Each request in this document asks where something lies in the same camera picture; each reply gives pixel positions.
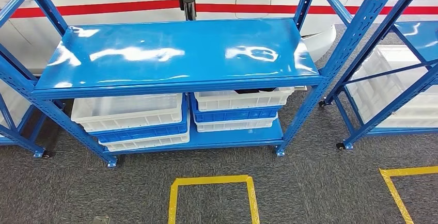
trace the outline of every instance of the shelf top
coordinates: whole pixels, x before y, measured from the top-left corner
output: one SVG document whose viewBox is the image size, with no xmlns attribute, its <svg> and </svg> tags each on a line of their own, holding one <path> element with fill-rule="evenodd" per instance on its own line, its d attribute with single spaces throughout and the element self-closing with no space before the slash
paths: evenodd
<svg viewBox="0 0 438 224">
<path fill-rule="evenodd" d="M 319 75 L 293 19 L 70 26 L 35 88 Z"/>
<path fill-rule="evenodd" d="M 422 62 L 438 59 L 438 21 L 396 22 L 394 32 Z"/>
</svg>

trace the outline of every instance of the white plastic crate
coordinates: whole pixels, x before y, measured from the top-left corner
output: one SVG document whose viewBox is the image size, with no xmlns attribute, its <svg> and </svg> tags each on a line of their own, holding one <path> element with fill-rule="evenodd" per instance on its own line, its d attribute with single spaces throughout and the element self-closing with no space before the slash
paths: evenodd
<svg viewBox="0 0 438 224">
<path fill-rule="evenodd" d="M 221 122 L 195 122 L 198 132 L 213 132 L 225 130 L 248 130 L 260 129 L 263 127 L 271 127 L 272 122 L 278 118 L 260 118 L 260 119 L 245 119 Z"/>
<path fill-rule="evenodd" d="M 285 105 L 288 96 L 294 92 L 293 87 L 278 87 L 271 92 L 238 94 L 229 91 L 195 92 L 199 111 L 254 108 Z"/>
<path fill-rule="evenodd" d="M 99 144 L 106 146 L 108 150 L 114 152 L 121 150 L 174 145 L 174 144 L 186 143 L 189 141 L 190 141 L 190 112 L 187 114 L 187 132 L 184 134 L 156 136 L 156 137 L 104 142 L 104 143 L 101 143 L 99 141 Z"/>
<path fill-rule="evenodd" d="M 378 45 L 352 79 L 419 63 L 405 45 Z M 347 85 L 359 114 L 368 122 L 427 72 L 425 67 Z M 378 127 L 438 127 L 438 86 L 418 94 Z"/>
<path fill-rule="evenodd" d="M 397 117 L 397 115 L 391 115 L 381 122 L 377 127 L 438 127 L 438 118 Z"/>
<path fill-rule="evenodd" d="M 87 132 L 177 123 L 182 93 L 75 99 L 71 120 Z"/>
<path fill-rule="evenodd" d="M 2 94 L 3 100 L 5 101 L 6 107 L 8 107 L 9 113 L 14 121 L 15 126 L 20 125 L 23 120 L 24 114 L 30 107 L 30 102 L 21 96 L 18 92 L 8 86 L 5 82 L 0 80 L 0 92 Z M 0 124 L 9 128 L 8 123 L 0 113 Z"/>
</svg>

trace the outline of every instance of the black object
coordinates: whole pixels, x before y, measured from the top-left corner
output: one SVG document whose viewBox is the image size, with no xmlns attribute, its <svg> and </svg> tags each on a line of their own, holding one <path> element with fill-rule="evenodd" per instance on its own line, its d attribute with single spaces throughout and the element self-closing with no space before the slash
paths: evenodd
<svg viewBox="0 0 438 224">
<path fill-rule="evenodd" d="M 237 92 L 238 94 L 245 94 L 245 93 L 258 93 L 261 91 L 273 91 L 275 90 L 274 88 L 260 88 L 260 89 L 244 89 L 244 90 L 234 90 L 235 92 Z"/>
<path fill-rule="evenodd" d="M 196 2 L 195 0 L 179 0 L 179 8 L 184 11 L 187 21 L 196 20 Z"/>
<path fill-rule="evenodd" d="M 45 150 L 45 151 L 43 152 L 41 158 L 51 158 L 51 157 L 53 157 L 53 156 L 55 156 L 55 152 Z"/>
<path fill-rule="evenodd" d="M 340 143 L 336 144 L 336 147 L 339 150 L 345 150 L 345 145 L 343 144 L 343 142 L 340 142 Z"/>
<path fill-rule="evenodd" d="M 319 107 L 324 107 L 325 105 L 327 105 L 327 103 L 325 102 L 325 100 L 323 101 L 319 101 Z"/>
</svg>

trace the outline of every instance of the blue crate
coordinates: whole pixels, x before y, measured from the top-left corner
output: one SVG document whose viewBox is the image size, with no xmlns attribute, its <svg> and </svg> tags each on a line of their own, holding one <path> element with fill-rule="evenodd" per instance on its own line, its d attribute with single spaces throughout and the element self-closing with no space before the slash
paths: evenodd
<svg viewBox="0 0 438 224">
<path fill-rule="evenodd" d="M 187 108 L 187 99 L 184 95 L 181 103 L 182 121 L 179 123 L 134 127 L 119 130 L 97 131 L 90 132 L 90 135 L 96 136 L 100 142 L 114 142 L 155 136 L 183 134 L 187 132 Z"/>
<path fill-rule="evenodd" d="M 190 93 L 190 105 L 196 122 L 220 122 L 231 120 L 258 119 L 276 117 L 280 106 L 259 108 L 226 109 L 214 111 L 199 111 L 194 94 Z"/>
</svg>

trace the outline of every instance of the yellow tape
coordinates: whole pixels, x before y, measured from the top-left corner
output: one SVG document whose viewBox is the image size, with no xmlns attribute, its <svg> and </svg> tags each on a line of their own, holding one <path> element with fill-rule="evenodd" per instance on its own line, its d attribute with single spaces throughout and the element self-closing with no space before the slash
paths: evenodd
<svg viewBox="0 0 438 224">
<path fill-rule="evenodd" d="M 412 218 L 409 215 L 406 206 L 404 206 L 404 203 L 401 200 L 400 195 L 398 194 L 397 189 L 393 181 L 391 180 L 391 177 L 438 173 L 438 166 L 387 169 L 387 170 L 379 169 L 379 171 L 383 177 L 383 180 L 386 183 L 386 186 L 388 186 L 389 192 L 391 192 L 391 195 L 393 196 L 394 201 L 396 202 L 397 207 L 400 210 L 404 221 L 406 222 L 406 224 L 414 224 L 414 221 L 412 221 Z"/>
<path fill-rule="evenodd" d="M 380 170 L 390 177 L 438 173 L 438 166 Z"/>
<path fill-rule="evenodd" d="M 177 178 L 175 183 L 179 186 L 194 184 L 225 184 L 246 182 L 248 175 L 217 176 L 217 177 L 198 177 L 198 178 Z"/>
<path fill-rule="evenodd" d="M 245 183 L 248 190 L 249 209 L 253 224 L 260 224 L 259 212 L 257 209 L 256 191 L 253 178 L 248 175 L 198 177 L 198 178 L 176 178 L 170 187 L 169 200 L 169 224 L 175 224 L 177 215 L 178 186 L 196 184 L 224 184 L 224 183 Z"/>
<path fill-rule="evenodd" d="M 251 219 L 253 224 L 260 224 L 259 210 L 257 208 L 256 190 L 252 177 L 247 177 L 246 188 L 248 189 L 249 209 L 251 210 Z"/>
</svg>

